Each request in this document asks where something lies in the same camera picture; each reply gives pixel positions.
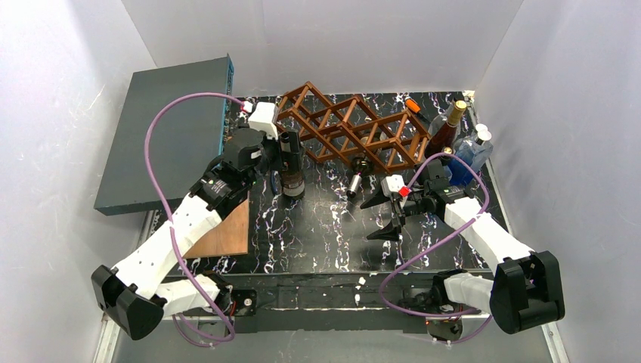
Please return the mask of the dark bottle silver cap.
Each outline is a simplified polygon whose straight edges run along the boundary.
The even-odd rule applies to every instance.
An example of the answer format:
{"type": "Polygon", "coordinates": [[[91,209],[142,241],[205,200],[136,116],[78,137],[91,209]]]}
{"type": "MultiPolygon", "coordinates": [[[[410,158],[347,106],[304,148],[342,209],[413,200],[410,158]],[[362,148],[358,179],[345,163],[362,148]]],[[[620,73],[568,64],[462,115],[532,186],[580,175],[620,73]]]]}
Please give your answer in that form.
{"type": "Polygon", "coordinates": [[[284,131],[280,133],[280,159],[279,171],[280,185],[285,197],[293,200],[303,198],[305,194],[305,176],[302,161],[305,155],[299,133],[284,131]]]}

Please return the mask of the blue square glass bottle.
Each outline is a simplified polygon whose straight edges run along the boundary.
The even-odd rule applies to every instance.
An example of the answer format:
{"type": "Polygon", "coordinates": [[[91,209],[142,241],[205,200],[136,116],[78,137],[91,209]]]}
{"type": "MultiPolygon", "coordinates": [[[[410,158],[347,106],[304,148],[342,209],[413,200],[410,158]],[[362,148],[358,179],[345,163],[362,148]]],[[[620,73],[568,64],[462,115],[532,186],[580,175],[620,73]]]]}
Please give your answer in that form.
{"type": "Polygon", "coordinates": [[[452,160],[448,166],[452,185],[467,186],[479,173],[494,149],[491,139],[492,134],[488,130],[461,139],[454,149],[454,155],[460,160],[452,160]]]}

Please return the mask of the dark bottle gold cap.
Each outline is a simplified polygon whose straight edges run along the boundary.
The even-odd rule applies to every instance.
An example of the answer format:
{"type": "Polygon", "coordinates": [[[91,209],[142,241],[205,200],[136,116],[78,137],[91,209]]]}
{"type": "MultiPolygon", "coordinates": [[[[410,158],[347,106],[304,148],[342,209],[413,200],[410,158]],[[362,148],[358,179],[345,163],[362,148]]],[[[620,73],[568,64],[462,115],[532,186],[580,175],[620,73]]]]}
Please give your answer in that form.
{"type": "Polygon", "coordinates": [[[447,117],[445,124],[442,125],[429,140],[425,149],[426,157],[440,153],[444,147],[451,147],[453,145],[467,104],[465,101],[456,101],[452,106],[453,109],[447,117]]]}

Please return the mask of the clear bottle white neck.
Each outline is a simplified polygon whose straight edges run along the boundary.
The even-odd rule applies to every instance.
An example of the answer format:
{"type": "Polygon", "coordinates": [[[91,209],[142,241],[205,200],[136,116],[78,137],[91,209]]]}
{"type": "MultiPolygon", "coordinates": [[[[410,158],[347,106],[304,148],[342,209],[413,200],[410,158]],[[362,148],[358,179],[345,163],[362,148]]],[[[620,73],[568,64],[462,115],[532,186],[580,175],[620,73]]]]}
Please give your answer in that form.
{"type": "Polygon", "coordinates": [[[474,130],[470,135],[465,136],[464,138],[461,138],[461,141],[474,141],[477,139],[478,134],[483,131],[487,131],[488,127],[485,124],[478,123],[475,125],[474,130]]]}

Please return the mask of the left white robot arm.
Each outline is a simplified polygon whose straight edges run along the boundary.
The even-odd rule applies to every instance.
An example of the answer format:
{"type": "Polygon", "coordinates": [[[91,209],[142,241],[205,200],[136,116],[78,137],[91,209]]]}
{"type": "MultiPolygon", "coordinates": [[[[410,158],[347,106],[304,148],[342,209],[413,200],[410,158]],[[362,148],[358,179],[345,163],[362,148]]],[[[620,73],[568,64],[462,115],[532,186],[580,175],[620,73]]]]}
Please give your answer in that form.
{"type": "Polygon", "coordinates": [[[265,131],[236,130],[225,152],[214,159],[190,188],[176,210],[139,248],[113,267],[98,266],[91,282],[99,308],[133,340],[149,335],[170,315],[211,308],[232,324],[215,301],[230,293],[221,278],[194,275],[166,283],[175,265],[185,267],[184,255],[218,227],[248,197],[259,173],[284,172],[304,154],[299,134],[284,131],[271,138],[265,131]]]}

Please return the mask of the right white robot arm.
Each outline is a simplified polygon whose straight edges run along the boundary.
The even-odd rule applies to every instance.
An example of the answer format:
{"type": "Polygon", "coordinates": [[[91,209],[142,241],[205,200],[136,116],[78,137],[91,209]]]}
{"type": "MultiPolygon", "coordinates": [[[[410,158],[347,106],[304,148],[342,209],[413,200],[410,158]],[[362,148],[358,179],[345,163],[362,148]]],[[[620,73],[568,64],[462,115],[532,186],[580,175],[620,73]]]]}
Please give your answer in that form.
{"type": "Polygon", "coordinates": [[[492,271],[488,280],[464,269],[438,273],[427,293],[385,304],[403,313],[425,318],[454,318],[442,306],[469,307],[488,313],[505,333],[561,320],[565,302],[558,259],[549,251],[537,252],[516,240],[486,212],[486,206],[451,185],[445,167],[433,157],[418,168],[420,188],[412,189],[401,175],[381,180],[360,206],[371,208],[388,202],[391,220],[368,235],[370,240],[399,240],[408,216],[434,214],[454,229],[445,239],[462,236],[481,255],[492,271]]]}

